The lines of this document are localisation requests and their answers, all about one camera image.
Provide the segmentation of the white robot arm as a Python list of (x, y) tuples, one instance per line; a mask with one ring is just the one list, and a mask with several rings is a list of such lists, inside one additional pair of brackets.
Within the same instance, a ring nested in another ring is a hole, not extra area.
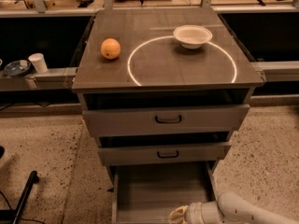
[(298, 221), (257, 207), (233, 192), (223, 192), (208, 203), (191, 203), (175, 209), (169, 224), (299, 224)]

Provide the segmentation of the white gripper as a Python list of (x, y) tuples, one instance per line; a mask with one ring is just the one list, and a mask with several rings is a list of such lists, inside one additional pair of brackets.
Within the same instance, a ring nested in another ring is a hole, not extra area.
[(191, 203), (180, 206), (168, 216), (168, 224), (222, 224), (221, 212), (216, 202)]

